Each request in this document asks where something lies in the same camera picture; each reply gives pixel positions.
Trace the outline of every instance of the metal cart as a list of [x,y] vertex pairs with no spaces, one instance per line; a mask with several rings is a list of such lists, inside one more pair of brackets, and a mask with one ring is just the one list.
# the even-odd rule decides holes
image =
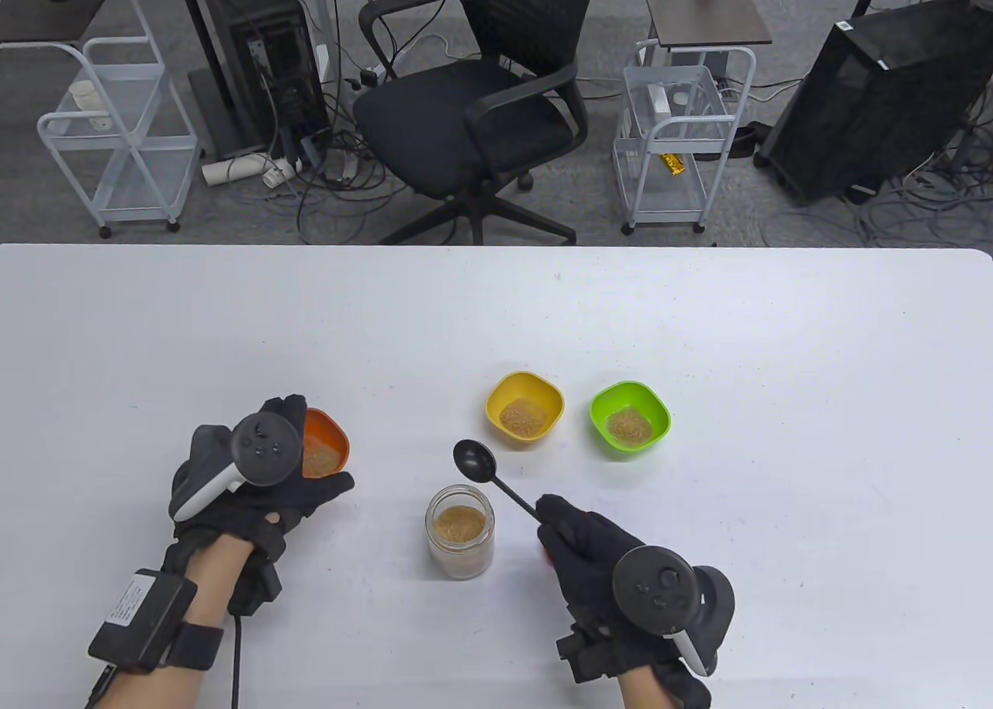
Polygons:
[[[99,227],[101,238],[110,238],[109,223],[124,220],[167,220],[167,230],[180,230],[189,183],[199,159],[198,139],[189,116],[180,102],[176,86],[169,78],[152,37],[145,14],[137,0],[131,0],[141,22],[143,36],[107,36],[91,39],[78,50],[67,43],[3,43],[0,49],[56,48],[71,54],[81,70],[72,81],[91,81],[102,100],[103,109],[81,110],[70,92],[59,107],[38,120],[38,134],[52,153],[68,183],[86,205]],[[92,51],[97,47],[147,45],[154,63],[97,64]],[[176,102],[185,124],[185,134],[150,136],[152,122],[166,92]],[[68,167],[63,153],[111,151],[102,180],[92,197]]]
[[[697,54],[697,64],[655,67],[643,63],[642,51],[649,54],[659,40],[635,46],[635,56],[624,69],[624,106],[614,136],[614,170],[625,208],[621,232],[631,235],[640,223],[692,223],[696,233],[703,233],[755,78],[755,53],[747,47],[673,48],[673,53]],[[734,113],[727,110],[705,67],[710,53],[740,53],[748,61]],[[650,85],[663,87],[673,116],[656,121]],[[685,171],[673,173],[663,159],[668,154],[677,156]],[[716,160],[709,187],[697,154]]]

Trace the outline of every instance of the chair base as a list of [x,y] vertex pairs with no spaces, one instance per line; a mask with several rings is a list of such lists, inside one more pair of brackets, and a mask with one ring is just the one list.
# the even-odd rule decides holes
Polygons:
[[562,245],[574,245],[576,243],[576,231],[573,228],[562,226],[555,220],[548,217],[539,216],[531,210],[521,208],[499,197],[460,197],[445,202],[440,208],[431,210],[427,215],[418,217],[412,223],[387,235],[380,241],[380,244],[391,247],[394,244],[403,244],[410,238],[426,233],[433,228],[451,223],[458,217],[468,217],[472,226],[472,244],[476,247],[483,245],[483,217],[496,216],[510,220],[512,223],[520,223],[522,226],[543,230],[546,233],[553,233],[565,238]]

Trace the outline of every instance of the hand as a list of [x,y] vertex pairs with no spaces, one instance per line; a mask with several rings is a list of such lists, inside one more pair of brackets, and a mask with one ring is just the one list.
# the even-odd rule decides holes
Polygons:
[[684,709],[709,709],[710,692],[680,661],[680,650],[632,624],[614,599],[614,567],[628,551],[643,546],[641,540],[560,496],[543,496],[535,510],[542,522],[538,539],[555,567],[569,612],[587,638],[609,642],[609,660],[617,674],[651,666]]
[[[304,436],[307,400],[288,396],[266,401],[260,411],[283,415]],[[173,478],[173,490],[187,478],[189,468],[214,454],[227,453],[230,430],[203,426],[196,429],[189,460],[180,465]],[[254,546],[238,578],[228,610],[237,616],[251,616],[262,603],[279,595],[279,578],[273,564],[286,550],[285,535],[304,517],[327,501],[354,488],[351,474],[340,472],[325,479],[304,479],[303,454],[298,468],[274,486],[242,485],[237,492],[224,492],[188,521],[178,522],[177,539],[166,551],[163,570],[185,573],[189,559],[199,549],[210,546],[223,533],[241,538]]]

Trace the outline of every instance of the sticker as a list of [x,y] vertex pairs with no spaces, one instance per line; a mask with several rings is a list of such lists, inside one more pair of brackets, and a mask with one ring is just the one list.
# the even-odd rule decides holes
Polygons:
[[131,625],[134,614],[138,613],[139,607],[145,602],[145,596],[148,595],[154,584],[155,578],[150,575],[135,575],[132,577],[131,582],[128,582],[124,595],[121,596],[120,600],[117,600],[114,610],[111,610],[110,616],[106,618],[106,623],[117,625],[117,627],[128,627],[128,625]]

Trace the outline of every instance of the computer tower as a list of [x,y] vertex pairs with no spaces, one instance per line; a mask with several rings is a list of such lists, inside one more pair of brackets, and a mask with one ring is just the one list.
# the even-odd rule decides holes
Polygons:
[[294,142],[326,129],[327,107],[300,1],[203,1],[235,100],[251,117],[263,147],[273,138],[276,117]]
[[993,13],[933,0],[838,22],[763,145],[805,202],[879,190],[951,141],[993,75]]

